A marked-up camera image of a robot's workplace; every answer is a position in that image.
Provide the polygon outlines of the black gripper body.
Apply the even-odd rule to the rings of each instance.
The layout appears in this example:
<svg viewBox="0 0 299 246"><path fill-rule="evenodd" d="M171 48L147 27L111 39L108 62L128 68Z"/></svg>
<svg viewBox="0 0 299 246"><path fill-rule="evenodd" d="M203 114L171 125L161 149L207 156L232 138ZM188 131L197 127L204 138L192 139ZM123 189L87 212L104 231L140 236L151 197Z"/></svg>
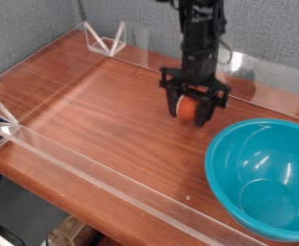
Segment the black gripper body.
<svg viewBox="0 0 299 246"><path fill-rule="evenodd" d="M216 96L216 105L226 107L230 86L216 79L216 57L214 55L193 57L183 56L181 67L161 67L159 85L165 89L172 88L183 95L189 86L203 86L206 94Z"/></svg>

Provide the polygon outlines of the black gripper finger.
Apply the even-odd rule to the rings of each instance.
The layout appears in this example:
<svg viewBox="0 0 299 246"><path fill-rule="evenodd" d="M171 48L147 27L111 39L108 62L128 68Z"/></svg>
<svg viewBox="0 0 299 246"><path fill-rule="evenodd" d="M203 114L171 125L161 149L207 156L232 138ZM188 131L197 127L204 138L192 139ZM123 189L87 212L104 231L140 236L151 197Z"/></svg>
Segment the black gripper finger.
<svg viewBox="0 0 299 246"><path fill-rule="evenodd" d="M197 106L195 110L195 126L201 127L211 119L216 108L216 96L214 94L204 94L197 99Z"/></svg>
<svg viewBox="0 0 299 246"><path fill-rule="evenodd" d="M176 116L176 107L180 100L181 94L177 90L168 88L167 89L167 103L168 103L168 111L172 116Z"/></svg>

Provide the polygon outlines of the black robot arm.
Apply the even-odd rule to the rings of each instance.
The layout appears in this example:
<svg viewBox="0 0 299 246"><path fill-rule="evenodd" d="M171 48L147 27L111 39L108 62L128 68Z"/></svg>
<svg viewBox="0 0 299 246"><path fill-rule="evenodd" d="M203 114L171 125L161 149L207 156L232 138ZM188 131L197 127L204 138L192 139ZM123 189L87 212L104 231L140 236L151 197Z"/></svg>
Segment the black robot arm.
<svg viewBox="0 0 299 246"><path fill-rule="evenodd" d="M226 108L231 87L216 78L218 47L227 23L223 0L155 0L179 12L181 67L160 68L159 86L164 88L169 114L180 114L181 101L193 100L191 121L201 127L215 112Z"/></svg>

